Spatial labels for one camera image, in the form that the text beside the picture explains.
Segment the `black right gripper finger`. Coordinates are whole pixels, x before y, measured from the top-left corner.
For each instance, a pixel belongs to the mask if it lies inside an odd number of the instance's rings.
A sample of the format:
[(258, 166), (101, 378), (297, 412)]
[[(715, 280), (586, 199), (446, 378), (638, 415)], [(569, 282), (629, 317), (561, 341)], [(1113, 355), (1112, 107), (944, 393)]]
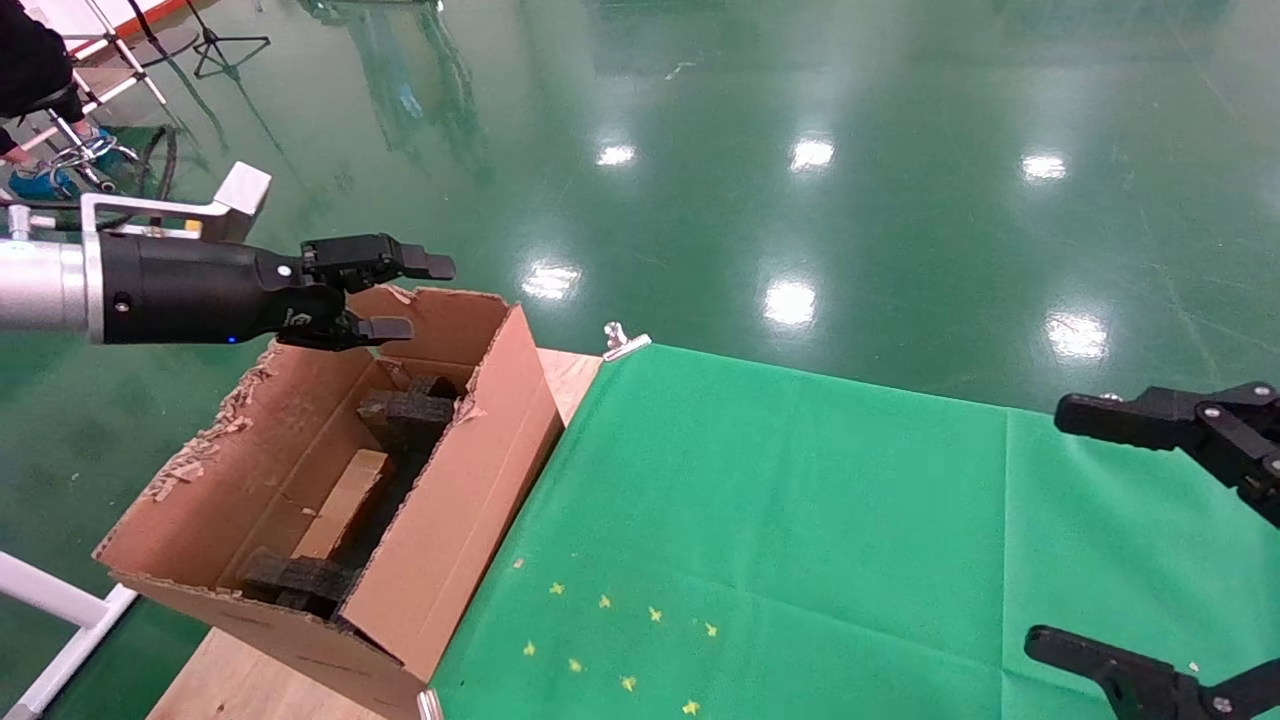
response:
[(1153, 451), (1181, 451), (1272, 527), (1279, 525), (1279, 392), (1245, 383), (1212, 393), (1149, 387), (1130, 400), (1065, 395), (1062, 433)]
[(1171, 664), (1055, 626), (1033, 626), (1024, 652), (1092, 680), (1117, 719), (1257, 719), (1279, 706), (1279, 660), (1215, 685)]

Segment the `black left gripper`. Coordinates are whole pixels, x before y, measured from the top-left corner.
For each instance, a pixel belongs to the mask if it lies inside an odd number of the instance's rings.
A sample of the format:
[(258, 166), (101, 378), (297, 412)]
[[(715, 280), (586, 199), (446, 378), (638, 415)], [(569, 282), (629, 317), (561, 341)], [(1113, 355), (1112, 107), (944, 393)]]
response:
[(301, 260), (205, 240), (125, 237), (99, 249), (106, 345), (233, 345), (276, 333), (279, 345), (326, 352), (379, 347), (412, 340), (412, 322), (361, 318), (347, 311), (346, 293), (456, 278), (453, 258), (385, 233), (311, 240)]

